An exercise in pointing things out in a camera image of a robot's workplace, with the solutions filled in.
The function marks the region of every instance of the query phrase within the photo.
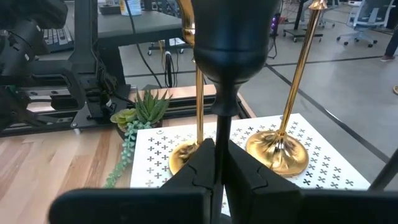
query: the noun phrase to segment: succulent plant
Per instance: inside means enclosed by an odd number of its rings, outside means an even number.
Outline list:
[[[149,90],[146,90],[142,99],[137,94],[136,114],[138,120],[142,123],[150,122],[151,124],[158,122],[169,107],[171,97],[166,99],[166,94],[167,91],[161,99],[159,99],[159,92],[154,97]]]
[[[127,165],[132,162],[132,157],[134,155],[134,151],[136,150],[136,136],[138,130],[149,128],[152,128],[149,122],[144,124],[139,121],[133,121],[132,123],[127,124],[127,131],[124,133],[126,138],[122,144],[123,151],[121,153],[121,159],[116,164],[113,171],[108,175],[104,187],[113,188],[115,186]]]
[[[123,109],[111,116],[111,122],[118,124],[123,132],[127,131],[127,124],[137,119],[136,109]]]

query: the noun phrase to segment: white office chair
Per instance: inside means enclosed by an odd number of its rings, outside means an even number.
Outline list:
[[[342,37],[349,37],[344,45],[348,45],[349,40],[355,40],[355,42],[366,40],[369,42],[368,47],[373,47],[377,40],[365,32],[369,29],[387,26],[390,10],[395,7],[392,5],[393,2],[394,0],[363,0],[359,7],[351,10],[347,19],[347,25],[353,27],[357,32],[339,35],[337,41]]]
[[[325,9],[325,10],[322,12],[321,18],[320,18],[320,20],[319,20],[319,25],[320,25],[322,28],[325,28],[327,22],[331,23],[331,26],[332,26],[332,27],[334,27],[334,26],[336,25],[334,22],[329,21],[328,19],[324,19],[323,16],[325,15],[325,12],[331,11],[331,10],[334,10],[334,9],[337,9],[339,5],[340,5],[340,0],[328,0],[328,2],[327,2],[328,8]]]

